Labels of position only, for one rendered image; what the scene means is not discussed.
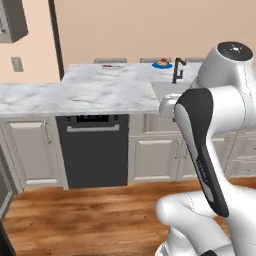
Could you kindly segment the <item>white sink basin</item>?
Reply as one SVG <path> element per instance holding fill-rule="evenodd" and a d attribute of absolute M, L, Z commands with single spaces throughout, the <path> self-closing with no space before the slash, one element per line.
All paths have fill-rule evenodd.
<path fill-rule="evenodd" d="M 174 99 L 180 97 L 187 89 L 190 88 L 190 82 L 178 82 L 173 84 L 171 82 L 152 82 L 151 86 L 155 92 L 155 95 L 159 101 L 165 95 L 170 95 Z"/>

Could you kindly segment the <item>black tap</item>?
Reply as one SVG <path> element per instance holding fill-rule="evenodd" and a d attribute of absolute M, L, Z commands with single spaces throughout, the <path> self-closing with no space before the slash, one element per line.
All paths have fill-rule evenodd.
<path fill-rule="evenodd" d="M 172 78 L 172 83 L 176 84 L 178 79 L 183 78 L 183 70 L 179 70 L 179 64 L 182 64 L 183 66 L 187 65 L 187 62 L 180 57 L 175 58 L 174 62 L 174 71 L 173 71 L 173 78 Z"/>

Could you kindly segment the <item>grey wall socket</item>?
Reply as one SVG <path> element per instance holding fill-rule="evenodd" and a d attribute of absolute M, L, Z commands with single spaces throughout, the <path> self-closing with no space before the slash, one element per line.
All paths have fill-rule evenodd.
<path fill-rule="evenodd" d="M 22 64 L 20 57 L 12 57 L 11 62 L 12 62 L 13 70 L 15 72 L 23 72 L 24 71 L 23 64 Z"/>

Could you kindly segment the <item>white sink front panel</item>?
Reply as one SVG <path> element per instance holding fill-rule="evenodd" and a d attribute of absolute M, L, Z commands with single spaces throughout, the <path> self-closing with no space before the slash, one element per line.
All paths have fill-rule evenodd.
<path fill-rule="evenodd" d="M 161 117 L 156 114 L 144 115 L 145 132 L 174 132 L 179 128 L 172 118 Z"/>

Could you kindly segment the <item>dark grey dishwasher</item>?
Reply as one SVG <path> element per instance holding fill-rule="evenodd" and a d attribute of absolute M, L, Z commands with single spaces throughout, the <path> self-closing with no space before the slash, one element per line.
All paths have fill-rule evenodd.
<path fill-rule="evenodd" d="M 127 185 L 127 114 L 58 116 L 56 123 L 70 189 Z M 111 127 L 117 124 L 119 131 L 67 132 L 67 126 Z"/>

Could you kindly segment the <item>white drawer stack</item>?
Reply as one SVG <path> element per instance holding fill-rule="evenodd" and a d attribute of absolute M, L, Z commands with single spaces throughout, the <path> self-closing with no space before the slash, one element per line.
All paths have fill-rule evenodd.
<path fill-rule="evenodd" d="M 232 176 L 256 175 L 256 132 L 237 134 L 232 150 Z"/>

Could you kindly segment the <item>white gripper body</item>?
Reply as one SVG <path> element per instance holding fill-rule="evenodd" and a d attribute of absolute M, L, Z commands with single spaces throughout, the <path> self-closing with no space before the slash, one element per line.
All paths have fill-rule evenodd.
<path fill-rule="evenodd" d="M 164 95 L 160 101 L 159 114 L 165 118 L 173 118 L 174 106 L 179 98 L 180 94 Z"/>

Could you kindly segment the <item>grey wall cupboard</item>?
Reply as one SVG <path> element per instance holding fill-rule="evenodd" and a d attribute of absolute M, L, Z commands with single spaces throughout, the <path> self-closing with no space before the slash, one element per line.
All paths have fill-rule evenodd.
<path fill-rule="evenodd" d="M 0 0 L 0 43 L 15 43 L 27 35 L 22 0 Z"/>

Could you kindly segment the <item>white cupboard door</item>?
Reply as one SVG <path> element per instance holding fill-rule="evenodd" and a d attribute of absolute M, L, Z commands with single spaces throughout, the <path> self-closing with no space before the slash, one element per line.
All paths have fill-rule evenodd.
<path fill-rule="evenodd" d="M 25 186 L 58 186 L 47 122 L 9 122 L 8 125 Z"/>
<path fill-rule="evenodd" d="M 135 151 L 135 181 L 171 180 L 176 173 L 176 139 L 139 140 Z"/>
<path fill-rule="evenodd" d="M 227 133 L 223 135 L 214 136 L 212 142 L 216 150 L 219 162 L 222 170 L 225 170 L 229 155 L 232 150 L 232 146 L 235 139 L 235 133 Z M 191 160 L 189 152 L 187 153 L 187 159 L 183 159 L 183 152 L 179 161 L 179 169 L 176 176 L 177 180 L 189 180 L 196 179 L 196 171 Z"/>

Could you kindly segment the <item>dark vertical post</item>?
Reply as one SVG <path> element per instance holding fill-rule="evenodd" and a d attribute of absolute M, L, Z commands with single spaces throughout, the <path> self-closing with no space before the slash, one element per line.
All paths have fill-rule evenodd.
<path fill-rule="evenodd" d="M 60 80 L 62 80 L 62 78 L 64 76 L 64 65 L 63 65 L 62 50 L 61 50 L 59 29 L 58 29 L 58 21 L 57 21 L 54 0 L 48 0 L 48 5 L 49 5 L 49 12 L 50 12 L 50 19 L 51 19 L 51 26 L 52 26 L 54 45 L 55 45 L 56 58 L 57 58 L 59 78 L 60 78 Z"/>

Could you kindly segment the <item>dark grey appliance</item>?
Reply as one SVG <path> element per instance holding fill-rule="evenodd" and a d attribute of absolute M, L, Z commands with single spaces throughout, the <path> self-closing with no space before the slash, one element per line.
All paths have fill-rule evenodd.
<path fill-rule="evenodd" d="M 16 194 L 16 186 L 11 176 L 3 150 L 0 147 L 0 219 L 5 218 L 10 204 Z"/>

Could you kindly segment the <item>blue plate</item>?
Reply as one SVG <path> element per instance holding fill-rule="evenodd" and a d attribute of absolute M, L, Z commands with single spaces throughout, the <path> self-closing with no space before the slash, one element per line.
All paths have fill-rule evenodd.
<path fill-rule="evenodd" d="M 152 67 L 157 68 L 157 69 L 171 69 L 173 67 L 173 65 L 168 62 L 168 64 L 166 66 L 160 66 L 157 64 L 157 62 L 154 62 L 152 64 Z"/>

